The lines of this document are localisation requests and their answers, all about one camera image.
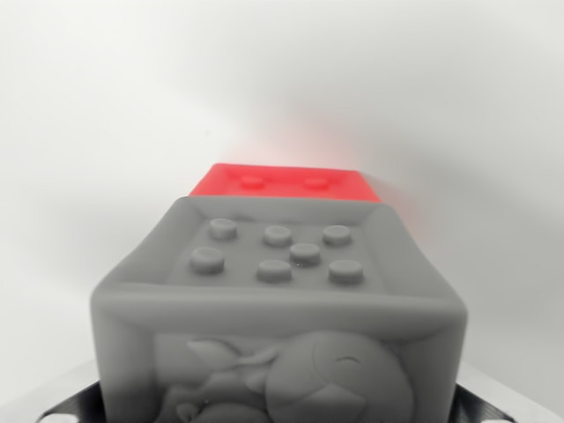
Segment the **gripper left finger with black rubber pad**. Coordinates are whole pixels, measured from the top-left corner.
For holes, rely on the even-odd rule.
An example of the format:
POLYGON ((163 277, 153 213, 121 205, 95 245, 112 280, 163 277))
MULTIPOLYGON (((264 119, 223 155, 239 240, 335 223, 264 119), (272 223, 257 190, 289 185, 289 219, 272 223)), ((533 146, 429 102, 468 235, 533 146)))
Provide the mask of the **gripper left finger with black rubber pad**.
POLYGON ((103 422, 104 408, 94 360, 1 407, 2 422, 103 422))

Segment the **gripper right finger with black rubber pad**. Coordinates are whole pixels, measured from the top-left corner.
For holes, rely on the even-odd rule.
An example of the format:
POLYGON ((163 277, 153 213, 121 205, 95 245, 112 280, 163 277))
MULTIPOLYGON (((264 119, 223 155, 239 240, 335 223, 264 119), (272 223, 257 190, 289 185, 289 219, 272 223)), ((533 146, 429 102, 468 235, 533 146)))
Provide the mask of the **gripper right finger with black rubber pad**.
POLYGON ((563 418, 463 362, 458 371, 454 422, 562 422, 563 418))

